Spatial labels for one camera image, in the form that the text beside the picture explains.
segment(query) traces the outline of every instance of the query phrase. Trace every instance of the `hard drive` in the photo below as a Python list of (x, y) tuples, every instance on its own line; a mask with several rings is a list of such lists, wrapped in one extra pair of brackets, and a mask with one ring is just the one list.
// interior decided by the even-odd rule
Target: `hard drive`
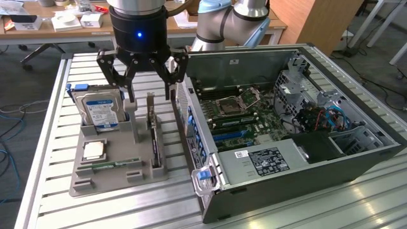
[(68, 89), (81, 115), (84, 125), (95, 125), (97, 132), (117, 130), (119, 122), (127, 120), (119, 87), (77, 84)]

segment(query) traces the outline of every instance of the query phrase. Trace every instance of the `paper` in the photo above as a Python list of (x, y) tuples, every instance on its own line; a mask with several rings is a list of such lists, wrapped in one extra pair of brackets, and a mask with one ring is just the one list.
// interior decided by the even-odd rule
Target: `paper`
[(176, 25), (181, 29), (192, 29), (197, 27), (197, 22), (189, 22), (187, 17), (188, 12), (184, 10), (180, 14), (173, 16), (173, 19), (176, 20)]
[(0, 0), (0, 15), (29, 15), (23, 5), (17, 1)]

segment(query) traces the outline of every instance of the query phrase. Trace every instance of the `chair wheel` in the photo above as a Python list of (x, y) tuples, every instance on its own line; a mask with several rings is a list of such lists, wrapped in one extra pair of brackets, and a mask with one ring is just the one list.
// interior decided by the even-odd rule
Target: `chair wheel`
[(95, 47), (96, 47), (96, 44), (95, 44), (93, 42), (88, 42), (88, 46), (89, 46), (91, 48), (95, 48)]
[(23, 69), (24, 69), (25, 71), (32, 71), (32, 65), (29, 65), (29, 64), (23, 64)]
[(19, 49), (23, 50), (23, 51), (27, 51), (27, 50), (28, 50), (28, 47), (27, 47), (27, 45), (21, 45), (21, 44), (20, 44), (20, 45), (19, 45)]

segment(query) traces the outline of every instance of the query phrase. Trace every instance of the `wooden cabinet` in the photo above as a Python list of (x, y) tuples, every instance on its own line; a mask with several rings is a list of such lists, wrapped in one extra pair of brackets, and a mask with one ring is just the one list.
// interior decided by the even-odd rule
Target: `wooden cabinet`
[(330, 55), (363, 0), (272, 0), (271, 9), (287, 24), (280, 44), (311, 42)]

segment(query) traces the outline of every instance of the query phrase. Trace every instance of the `workbench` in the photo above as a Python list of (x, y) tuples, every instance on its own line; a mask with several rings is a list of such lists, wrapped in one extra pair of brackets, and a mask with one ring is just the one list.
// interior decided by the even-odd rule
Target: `workbench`
[[(407, 123), (336, 64), (310, 46), (303, 46), (391, 127), (407, 138)], [(163, 121), (163, 138), (169, 179), (81, 198), (68, 194), (81, 117), (65, 93), (67, 83), (107, 84), (96, 53), (63, 56), (33, 158), (16, 229), (272, 229), (272, 228), (406, 228), (407, 151), (371, 168), (355, 181), (212, 224), (201, 223), (175, 114), (164, 99), (164, 84), (156, 73), (133, 79), (139, 106), (147, 112), (147, 92), (153, 92), (155, 109)], [(116, 61), (120, 73), (124, 65)], [(310, 77), (322, 89), (332, 87), (315, 68)]]
[[(96, 2), (95, 5), (108, 7), (107, 2)], [(40, 15), (51, 18), (55, 11), (64, 10), (60, 6), (41, 7), (36, 1), (25, 2), (24, 8), (31, 15)], [(268, 44), (278, 44), (283, 30), (287, 25), (271, 13), (271, 24), (267, 30)], [(37, 31), (17, 31), (12, 28), (4, 31), (4, 23), (9, 20), (8, 16), (0, 19), (0, 45), (13, 44), (43, 44), (43, 43), (67, 43), (67, 42), (95, 42), (112, 41), (115, 43), (113, 27), (109, 15), (103, 15), (101, 28), (83, 28), (79, 30), (55, 32), (51, 21), (44, 21)], [(196, 28), (181, 29), (176, 25), (173, 17), (167, 20), (168, 38), (195, 37)]]

